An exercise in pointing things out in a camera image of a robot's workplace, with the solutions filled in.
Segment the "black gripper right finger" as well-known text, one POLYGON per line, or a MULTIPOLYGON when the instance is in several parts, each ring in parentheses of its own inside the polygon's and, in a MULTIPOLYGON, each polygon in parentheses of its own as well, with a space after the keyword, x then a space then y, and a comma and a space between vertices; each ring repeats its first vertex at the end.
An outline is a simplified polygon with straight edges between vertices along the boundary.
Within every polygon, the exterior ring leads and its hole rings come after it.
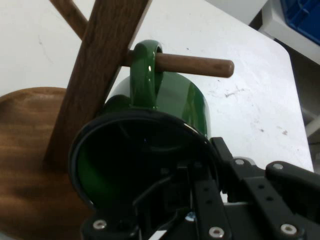
POLYGON ((320 176, 285 161, 264 169, 233 157, 221 137, 211 138, 218 183, 234 240, 318 240, 320 176))

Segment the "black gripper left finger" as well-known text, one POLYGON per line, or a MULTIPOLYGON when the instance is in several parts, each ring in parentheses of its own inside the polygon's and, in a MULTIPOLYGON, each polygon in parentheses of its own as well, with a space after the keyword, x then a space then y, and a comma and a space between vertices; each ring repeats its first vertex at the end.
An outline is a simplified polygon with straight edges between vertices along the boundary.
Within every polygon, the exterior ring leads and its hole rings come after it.
POLYGON ((195 162, 154 182, 128 204, 103 204, 81 227, 83 240, 230 240, 232 231, 208 165, 195 162))

